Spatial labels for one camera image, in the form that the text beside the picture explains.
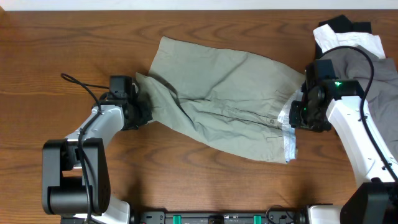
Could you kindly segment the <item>khaki grey shorts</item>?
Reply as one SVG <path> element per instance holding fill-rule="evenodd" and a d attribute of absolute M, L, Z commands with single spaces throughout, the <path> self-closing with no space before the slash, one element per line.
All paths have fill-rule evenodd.
<path fill-rule="evenodd" d="M 304 76 L 283 63 L 163 37 L 136 79 L 154 120 L 174 131 L 255 161 L 297 156 L 289 109 Z"/>

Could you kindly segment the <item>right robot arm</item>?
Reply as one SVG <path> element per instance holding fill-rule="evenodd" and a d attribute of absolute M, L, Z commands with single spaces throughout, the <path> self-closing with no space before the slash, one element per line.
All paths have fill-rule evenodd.
<path fill-rule="evenodd" d="M 336 78 L 331 60 L 305 69 L 302 99 L 293 101 L 289 123 L 295 129 L 334 129 L 354 171 L 355 193 L 343 205 L 309 205 L 302 223 L 397 223 L 397 161 L 370 115 L 357 80 Z"/>

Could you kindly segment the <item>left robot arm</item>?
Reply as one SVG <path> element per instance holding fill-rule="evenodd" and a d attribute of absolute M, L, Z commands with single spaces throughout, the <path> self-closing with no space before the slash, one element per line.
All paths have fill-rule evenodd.
<path fill-rule="evenodd" d="M 90 116 L 63 139 L 42 149 L 42 207 L 61 223 L 138 223 L 131 206 L 111 194 L 105 150 L 120 131 L 152 120 L 135 78 L 114 75 L 94 98 Z"/>

